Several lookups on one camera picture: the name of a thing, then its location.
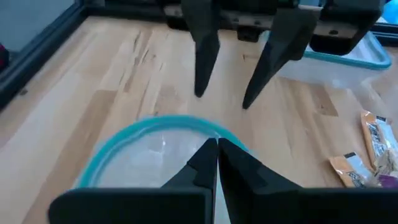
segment wooden table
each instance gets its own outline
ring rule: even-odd
[[[0,114],[1,223],[45,223],[49,203],[73,185],[96,143],[147,115],[193,114],[219,123],[265,165],[304,187],[341,187],[330,156],[356,151],[368,159],[361,110],[398,118],[396,49],[389,49],[390,70],[356,88],[274,77],[242,110],[261,49],[230,31],[220,39],[199,99],[188,32],[87,19]]]

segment wooden tabletop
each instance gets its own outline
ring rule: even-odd
[[[226,30],[220,40],[210,84],[197,98],[188,32],[88,18],[0,114],[1,223],[45,223],[49,203],[73,185],[96,143],[147,115],[192,114],[221,124],[304,187],[342,186],[330,156],[356,151],[368,159],[360,111],[398,119],[396,49],[389,49],[388,71],[354,88],[278,76],[242,110],[261,48]]]

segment plastic container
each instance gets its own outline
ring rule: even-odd
[[[247,151],[228,130],[204,119],[184,115],[144,119],[100,147],[76,187],[161,187],[208,138],[220,137]],[[220,178],[215,223],[229,223]]]
[[[263,38],[266,42],[268,33]],[[287,62],[277,73],[280,77],[335,88],[351,88],[367,79],[377,78],[391,66],[391,58],[375,36],[368,32],[347,55],[314,52],[307,47],[299,61]]]

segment food wrapper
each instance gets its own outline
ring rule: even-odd
[[[386,118],[376,116],[370,112],[361,114],[362,129],[370,160],[376,169],[376,160],[384,154],[387,149],[398,151],[398,143]]]
[[[366,187],[372,177],[372,169],[355,152],[329,158],[329,161],[346,187]]]
[[[377,169],[366,183],[370,187],[398,188],[398,153],[387,149],[375,163]]]

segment wood grain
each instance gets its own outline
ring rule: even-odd
[[[240,42],[226,30],[220,42],[209,86],[197,98],[188,32],[88,18],[0,114],[1,223],[45,223],[49,203],[73,185],[93,148],[146,116],[192,114],[218,123],[304,187],[342,187],[331,156],[355,151],[368,162],[362,110],[398,120],[396,49],[389,49],[391,69],[350,88],[282,77],[311,69],[281,70],[242,110],[264,43]]]

